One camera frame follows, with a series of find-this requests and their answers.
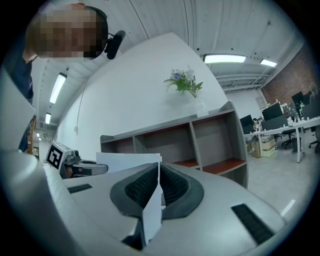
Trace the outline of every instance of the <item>dark blue shirt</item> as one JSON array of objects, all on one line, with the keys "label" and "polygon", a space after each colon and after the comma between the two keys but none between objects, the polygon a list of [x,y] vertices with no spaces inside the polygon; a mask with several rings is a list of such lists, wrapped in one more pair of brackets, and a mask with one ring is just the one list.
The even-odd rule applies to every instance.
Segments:
[{"label": "dark blue shirt", "polygon": [[[23,33],[12,45],[4,59],[4,67],[19,91],[32,105],[34,98],[33,84],[31,78],[32,61],[28,64],[23,59],[23,52],[26,46],[26,34]],[[23,152],[28,149],[28,136],[30,134],[30,125],[28,125],[20,142],[19,149]]]}]

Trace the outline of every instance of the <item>brick wall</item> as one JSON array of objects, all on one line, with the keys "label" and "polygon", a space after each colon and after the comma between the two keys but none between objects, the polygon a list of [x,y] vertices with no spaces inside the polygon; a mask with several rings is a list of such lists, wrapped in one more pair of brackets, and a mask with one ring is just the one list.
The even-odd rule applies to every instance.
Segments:
[{"label": "brick wall", "polygon": [[291,103],[291,96],[302,92],[304,95],[310,91],[310,83],[314,82],[319,86],[315,62],[312,52],[307,44],[294,56],[289,64],[261,89],[266,101],[274,103]]}]

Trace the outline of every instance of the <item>gray bookshelf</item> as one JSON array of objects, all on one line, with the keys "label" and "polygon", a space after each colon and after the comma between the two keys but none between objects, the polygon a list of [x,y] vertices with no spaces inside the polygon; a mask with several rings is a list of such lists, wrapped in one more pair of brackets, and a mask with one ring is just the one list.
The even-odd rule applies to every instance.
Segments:
[{"label": "gray bookshelf", "polygon": [[187,116],[115,136],[100,137],[103,153],[160,153],[165,163],[220,175],[248,188],[247,151],[231,101],[209,115]]}]

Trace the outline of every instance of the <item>black rectangular slot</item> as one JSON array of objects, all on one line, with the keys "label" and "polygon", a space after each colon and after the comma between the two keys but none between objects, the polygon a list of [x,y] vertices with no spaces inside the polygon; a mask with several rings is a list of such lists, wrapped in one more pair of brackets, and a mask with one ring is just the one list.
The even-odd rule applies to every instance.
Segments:
[{"label": "black rectangular slot", "polygon": [[73,194],[73,193],[77,193],[77,192],[80,192],[80,191],[88,190],[88,189],[91,189],[91,188],[92,188],[91,185],[83,184],[83,185],[79,185],[79,186],[69,187],[68,190],[69,190],[70,194]]},{"label": "black rectangular slot", "polygon": [[245,204],[231,207],[258,245],[270,239],[274,233]]}]

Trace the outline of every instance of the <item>desk leg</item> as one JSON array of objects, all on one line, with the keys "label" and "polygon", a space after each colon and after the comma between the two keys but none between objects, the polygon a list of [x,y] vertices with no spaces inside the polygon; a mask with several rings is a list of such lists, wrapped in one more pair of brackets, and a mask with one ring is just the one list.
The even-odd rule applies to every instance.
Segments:
[{"label": "desk leg", "polygon": [[300,135],[299,135],[299,128],[295,128],[296,133],[296,145],[298,147],[298,152],[296,156],[296,162],[300,163]]},{"label": "desk leg", "polygon": [[261,141],[261,135],[258,134],[258,139],[259,139],[259,146],[260,146],[260,157],[263,157],[263,150],[262,150],[262,141]]},{"label": "desk leg", "polygon": [[305,129],[303,127],[301,127],[302,132],[301,132],[301,149],[302,149],[302,153],[305,153],[305,148],[306,148],[306,141],[305,141]]}]

